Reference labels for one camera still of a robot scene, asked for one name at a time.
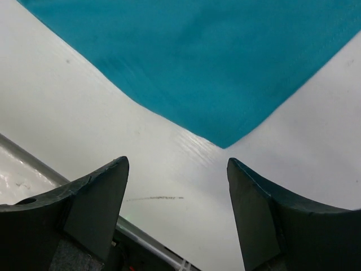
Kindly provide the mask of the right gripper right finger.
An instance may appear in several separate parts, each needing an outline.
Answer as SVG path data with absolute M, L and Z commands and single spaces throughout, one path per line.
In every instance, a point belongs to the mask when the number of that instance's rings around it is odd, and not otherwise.
M 227 178 L 246 270 L 360 269 L 360 210 L 300 196 L 235 158 Z

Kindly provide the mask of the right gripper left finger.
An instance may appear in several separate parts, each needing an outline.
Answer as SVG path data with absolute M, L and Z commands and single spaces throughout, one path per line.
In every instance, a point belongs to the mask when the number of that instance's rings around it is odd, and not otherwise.
M 1 269 L 102 270 L 128 174 L 123 156 L 66 185 L 1 205 Z

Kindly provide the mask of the teal t shirt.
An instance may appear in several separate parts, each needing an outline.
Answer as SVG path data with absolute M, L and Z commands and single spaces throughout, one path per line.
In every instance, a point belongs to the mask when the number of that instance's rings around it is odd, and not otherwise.
M 359 1 L 22 1 L 129 98 L 227 148 L 360 31 Z

